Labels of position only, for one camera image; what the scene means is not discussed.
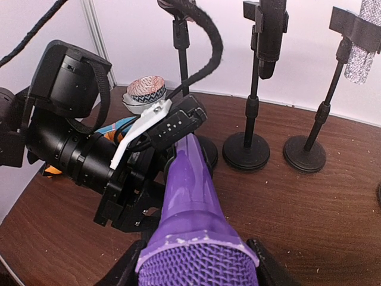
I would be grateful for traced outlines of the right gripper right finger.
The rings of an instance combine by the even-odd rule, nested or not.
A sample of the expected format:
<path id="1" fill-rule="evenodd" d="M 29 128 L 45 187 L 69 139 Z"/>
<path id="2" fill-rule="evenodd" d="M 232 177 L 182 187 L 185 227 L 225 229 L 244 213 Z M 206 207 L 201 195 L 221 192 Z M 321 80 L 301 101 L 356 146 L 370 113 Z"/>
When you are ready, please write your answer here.
<path id="1" fill-rule="evenodd" d="M 258 239 L 246 241 L 249 248 L 259 258 L 259 267 L 256 268 L 258 285 L 260 286 L 300 286 L 287 269 L 265 248 Z"/>

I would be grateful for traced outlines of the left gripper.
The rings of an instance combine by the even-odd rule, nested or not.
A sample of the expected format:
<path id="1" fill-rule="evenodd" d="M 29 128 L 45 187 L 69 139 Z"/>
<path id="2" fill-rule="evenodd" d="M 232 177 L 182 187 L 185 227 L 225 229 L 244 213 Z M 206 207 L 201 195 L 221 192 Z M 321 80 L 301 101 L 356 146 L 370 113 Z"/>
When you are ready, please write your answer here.
<path id="1" fill-rule="evenodd" d="M 157 228 L 160 215 L 149 215 L 151 208 L 163 207 L 165 185 L 155 178 L 168 171 L 175 148 L 157 151 L 152 147 L 126 152 L 121 165 L 105 187 L 93 221 L 122 232 L 145 232 Z"/>

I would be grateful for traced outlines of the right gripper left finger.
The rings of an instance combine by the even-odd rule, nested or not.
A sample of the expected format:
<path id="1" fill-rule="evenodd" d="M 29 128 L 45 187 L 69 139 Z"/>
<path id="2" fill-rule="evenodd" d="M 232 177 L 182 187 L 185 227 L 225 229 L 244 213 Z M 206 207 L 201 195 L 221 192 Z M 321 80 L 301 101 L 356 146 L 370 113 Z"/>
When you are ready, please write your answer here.
<path id="1" fill-rule="evenodd" d="M 145 240 L 135 241 L 108 273 L 98 281 L 98 285 L 137 285 L 138 275 L 135 273 L 135 267 L 146 245 Z"/>

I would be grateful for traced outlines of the blue microphone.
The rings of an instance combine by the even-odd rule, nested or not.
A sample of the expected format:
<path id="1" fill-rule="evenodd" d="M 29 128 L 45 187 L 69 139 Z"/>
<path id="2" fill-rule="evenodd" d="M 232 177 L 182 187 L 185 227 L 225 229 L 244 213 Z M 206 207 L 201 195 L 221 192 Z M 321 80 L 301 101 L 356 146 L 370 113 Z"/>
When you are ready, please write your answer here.
<path id="1" fill-rule="evenodd" d="M 132 117 L 126 117 L 126 118 L 123 118 L 123 119 L 120 119 L 108 126 L 104 126 L 102 128 L 99 128 L 97 130 L 97 132 L 105 135 L 106 133 L 109 133 L 109 132 L 114 132 L 116 131 L 118 128 L 120 128 L 122 125 L 124 125 L 125 123 L 128 123 L 130 122 L 131 120 L 135 119 L 136 117 L 135 116 L 132 116 Z"/>

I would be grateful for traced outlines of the purple microphone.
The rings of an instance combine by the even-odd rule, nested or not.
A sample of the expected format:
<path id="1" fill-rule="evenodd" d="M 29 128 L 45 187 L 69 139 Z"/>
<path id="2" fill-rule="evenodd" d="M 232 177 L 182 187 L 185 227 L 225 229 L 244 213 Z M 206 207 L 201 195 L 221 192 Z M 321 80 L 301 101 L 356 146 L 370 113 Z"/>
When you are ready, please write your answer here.
<path id="1" fill-rule="evenodd" d="M 161 219 L 135 272 L 139 285 L 258 285 L 259 259 L 227 222 L 200 144 L 175 144 Z"/>

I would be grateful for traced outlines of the black microphone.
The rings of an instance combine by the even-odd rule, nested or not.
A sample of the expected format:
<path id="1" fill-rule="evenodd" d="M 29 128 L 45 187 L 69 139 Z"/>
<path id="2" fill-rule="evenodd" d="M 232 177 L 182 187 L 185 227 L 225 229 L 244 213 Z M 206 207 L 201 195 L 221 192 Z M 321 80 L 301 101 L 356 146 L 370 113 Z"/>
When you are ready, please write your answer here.
<path id="1" fill-rule="evenodd" d="M 261 79 L 269 79 L 274 73 L 280 58 L 283 34 L 288 29 L 288 20 L 286 0 L 260 1 L 256 7 L 257 58 Z"/>

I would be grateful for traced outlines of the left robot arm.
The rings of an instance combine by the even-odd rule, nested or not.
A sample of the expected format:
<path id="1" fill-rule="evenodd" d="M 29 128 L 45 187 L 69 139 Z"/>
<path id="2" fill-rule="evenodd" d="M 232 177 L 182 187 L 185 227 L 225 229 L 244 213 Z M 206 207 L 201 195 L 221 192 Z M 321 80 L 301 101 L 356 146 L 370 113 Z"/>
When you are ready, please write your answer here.
<path id="1" fill-rule="evenodd" d="M 155 177 L 168 151 L 154 149 L 144 133 L 111 166 L 118 145 L 99 131 L 110 108 L 110 68 L 92 52 L 50 42 L 27 88 L 17 94 L 1 89 L 1 164 L 44 161 L 101 195 L 96 223 L 123 232 L 153 231 L 159 214 L 148 210 L 163 205 L 165 188 Z"/>

